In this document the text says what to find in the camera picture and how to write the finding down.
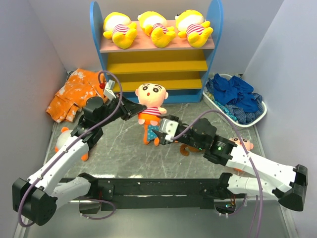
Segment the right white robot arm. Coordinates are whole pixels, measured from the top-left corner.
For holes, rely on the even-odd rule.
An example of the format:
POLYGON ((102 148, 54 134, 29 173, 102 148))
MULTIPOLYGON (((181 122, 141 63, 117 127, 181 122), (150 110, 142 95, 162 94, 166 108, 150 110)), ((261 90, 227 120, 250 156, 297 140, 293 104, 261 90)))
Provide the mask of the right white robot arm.
POLYGON ((252 175, 244 178, 228 175, 217 185, 221 197, 231 194, 276 199, 282 206, 303 211, 307 186, 308 169, 303 165, 289 166, 271 161, 267 158, 246 152, 241 145, 216 134, 216 127, 207 118, 198 119, 186 127, 178 117, 162 117, 158 129, 153 132, 160 144, 181 142, 198 150, 203 150, 203 157, 214 164, 239 169, 252 175))

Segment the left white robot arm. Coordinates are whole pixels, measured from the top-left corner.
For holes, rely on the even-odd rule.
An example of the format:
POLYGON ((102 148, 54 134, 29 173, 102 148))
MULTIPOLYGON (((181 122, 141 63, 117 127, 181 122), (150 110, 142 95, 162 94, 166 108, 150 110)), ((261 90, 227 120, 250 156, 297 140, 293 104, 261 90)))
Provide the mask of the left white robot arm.
POLYGON ((100 198, 98 179, 87 173, 61 186, 58 183, 74 163, 96 145, 103 135, 103 126, 118 118, 129 120, 145 109, 145 105, 124 97, 115 97, 107 102, 100 97, 90 98, 78 125, 55 155, 27 179, 18 178, 13 183, 12 205, 18 213, 19 224, 26 227, 22 221, 22 217, 25 217, 33 224, 42 226, 58 208, 73 199, 100 198))

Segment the yellow frog plush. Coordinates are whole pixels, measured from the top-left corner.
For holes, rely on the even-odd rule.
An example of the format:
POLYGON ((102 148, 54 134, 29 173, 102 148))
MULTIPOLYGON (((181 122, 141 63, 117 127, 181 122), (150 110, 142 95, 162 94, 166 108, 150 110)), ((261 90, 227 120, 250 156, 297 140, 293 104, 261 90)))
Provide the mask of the yellow frog plush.
POLYGON ((174 27, 168 26, 166 18, 158 12, 145 11, 137 19, 143 32, 158 48, 166 47, 176 37, 174 27))
POLYGON ((193 9, 188 9, 175 16, 175 26, 178 29, 178 36, 186 38, 189 45, 200 48, 207 42, 213 33, 213 28, 204 16, 193 9))
POLYGON ((104 19, 103 36, 117 47, 127 49, 137 36, 137 24, 123 13, 112 12, 104 19))

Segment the boy doll striped shirt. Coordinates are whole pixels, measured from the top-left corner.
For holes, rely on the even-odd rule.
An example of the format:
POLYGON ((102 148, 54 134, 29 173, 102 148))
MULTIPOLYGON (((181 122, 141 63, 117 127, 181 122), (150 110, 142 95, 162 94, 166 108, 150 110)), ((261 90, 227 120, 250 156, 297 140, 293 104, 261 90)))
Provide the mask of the boy doll striped shirt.
POLYGON ((138 115, 138 123, 158 125, 158 116, 167 113, 162 107, 164 100, 168 98, 167 90, 158 84, 144 83, 136 89, 135 94, 139 103, 147 107, 138 115))

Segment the yellow frog plush front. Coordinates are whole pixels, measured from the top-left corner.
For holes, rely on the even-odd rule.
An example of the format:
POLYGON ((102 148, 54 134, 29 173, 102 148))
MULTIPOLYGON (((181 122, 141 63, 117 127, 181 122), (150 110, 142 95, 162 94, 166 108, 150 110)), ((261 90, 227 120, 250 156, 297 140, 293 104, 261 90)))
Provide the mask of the yellow frog plush front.
POLYGON ((200 48, 207 42, 213 33, 213 28, 204 16, 193 9, 188 9, 175 16, 175 26, 178 29, 178 36, 186 38, 189 45, 200 48))

